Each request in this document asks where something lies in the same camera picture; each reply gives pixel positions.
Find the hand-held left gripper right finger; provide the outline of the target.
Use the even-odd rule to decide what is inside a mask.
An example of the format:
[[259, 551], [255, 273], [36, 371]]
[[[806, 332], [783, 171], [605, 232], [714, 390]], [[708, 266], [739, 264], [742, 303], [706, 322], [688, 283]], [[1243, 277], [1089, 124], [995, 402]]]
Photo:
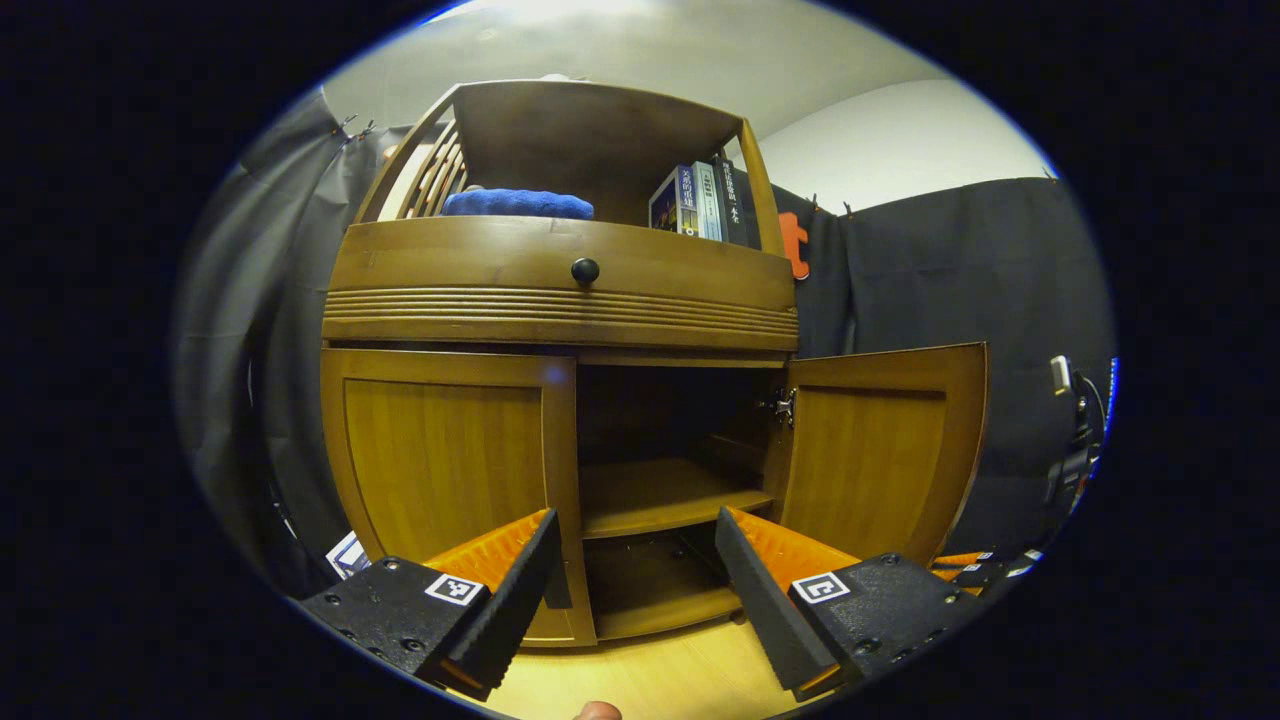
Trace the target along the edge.
[[719, 509], [714, 543], [778, 683], [797, 701], [878, 682], [984, 607], [901, 553], [856, 559], [730, 506]]

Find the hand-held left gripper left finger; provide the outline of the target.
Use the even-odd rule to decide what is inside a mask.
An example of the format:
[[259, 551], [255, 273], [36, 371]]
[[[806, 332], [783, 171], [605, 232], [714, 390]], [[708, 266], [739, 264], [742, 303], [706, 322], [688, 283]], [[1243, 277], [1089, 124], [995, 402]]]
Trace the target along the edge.
[[302, 606], [384, 664], [484, 701], [562, 584], [559, 514], [541, 509], [426, 562], [372, 561]]

